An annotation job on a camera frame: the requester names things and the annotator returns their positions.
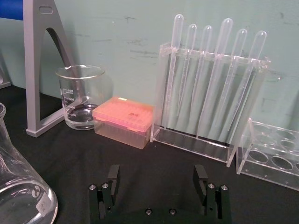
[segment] flask label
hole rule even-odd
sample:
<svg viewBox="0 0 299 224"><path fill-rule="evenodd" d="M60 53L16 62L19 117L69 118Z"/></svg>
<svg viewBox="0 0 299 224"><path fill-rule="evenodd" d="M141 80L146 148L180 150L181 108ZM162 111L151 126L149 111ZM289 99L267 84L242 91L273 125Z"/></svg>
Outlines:
<svg viewBox="0 0 299 224"><path fill-rule="evenodd" d="M36 205L36 209L42 215L42 217L45 217L45 215L48 213L50 207L51 207L51 200L49 199L47 194L44 192L41 200Z"/></svg>

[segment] clear plastic box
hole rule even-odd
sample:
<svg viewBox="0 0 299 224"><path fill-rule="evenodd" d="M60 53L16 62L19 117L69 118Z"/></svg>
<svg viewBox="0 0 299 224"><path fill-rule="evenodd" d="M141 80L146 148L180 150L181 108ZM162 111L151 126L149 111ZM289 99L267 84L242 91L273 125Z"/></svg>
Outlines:
<svg viewBox="0 0 299 224"><path fill-rule="evenodd" d="M299 190L299 132L249 119L240 143L231 147L237 149L237 174Z"/></svg>
<svg viewBox="0 0 299 224"><path fill-rule="evenodd" d="M113 97L93 110L97 134L143 149L150 140L153 106Z"/></svg>

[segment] black metal bracket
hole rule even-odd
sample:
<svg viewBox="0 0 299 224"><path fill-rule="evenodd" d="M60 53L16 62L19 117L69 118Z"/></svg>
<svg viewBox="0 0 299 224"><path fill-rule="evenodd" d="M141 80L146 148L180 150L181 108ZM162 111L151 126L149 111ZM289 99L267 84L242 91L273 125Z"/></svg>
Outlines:
<svg viewBox="0 0 299 224"><path fill-rule="evenodd" d="M120 166L112 165L106 183L100 188L89 186L89 210L91 224L231 224L229 189L226 185L216 187L208 182L202 165L195 165L193 182L205 214L194 214L175 208L151 209L117 215L114 213L116 195L120 184ZM104 205L100 214L99 203Z"/></svg>

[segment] blue object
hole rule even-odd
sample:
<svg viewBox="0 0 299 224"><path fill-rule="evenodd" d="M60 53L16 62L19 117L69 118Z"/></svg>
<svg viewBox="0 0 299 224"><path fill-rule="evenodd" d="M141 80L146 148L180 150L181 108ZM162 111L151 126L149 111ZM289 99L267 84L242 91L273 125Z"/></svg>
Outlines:
<svg viewBox="0 0 299 224"><path fill-rule="evenodd" d="M23 20L23 0L0 0L0 18Z"/></svg>

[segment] pipette tip box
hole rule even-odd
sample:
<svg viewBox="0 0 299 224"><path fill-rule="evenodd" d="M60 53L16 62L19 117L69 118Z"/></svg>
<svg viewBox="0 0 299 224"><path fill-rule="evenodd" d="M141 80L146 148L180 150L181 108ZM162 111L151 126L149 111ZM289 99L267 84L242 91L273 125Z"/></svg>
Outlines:
<svg viewBox="0 0 299 224"><path fill-rule="evenodd" d="M113 97L93 110L97 134L143 149L150 140L153 106Z"/></svg>

